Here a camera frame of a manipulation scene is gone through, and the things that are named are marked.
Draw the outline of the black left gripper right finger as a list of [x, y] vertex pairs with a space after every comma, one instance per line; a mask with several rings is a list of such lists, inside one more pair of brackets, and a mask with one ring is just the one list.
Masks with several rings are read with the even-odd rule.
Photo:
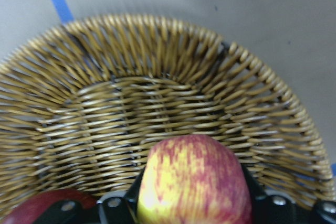
[[248, 169], [241, 168], [251, 197], [253, 223], [295, 223], [294, 203], [284, 195], [267, 194]]

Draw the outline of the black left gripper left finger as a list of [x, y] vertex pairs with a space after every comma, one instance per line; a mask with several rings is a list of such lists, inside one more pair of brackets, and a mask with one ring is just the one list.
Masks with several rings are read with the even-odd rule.
[[140, 223], [137, 208], [144, 168], [127, 191], [113, 191], [98, 201], [100, 223]]

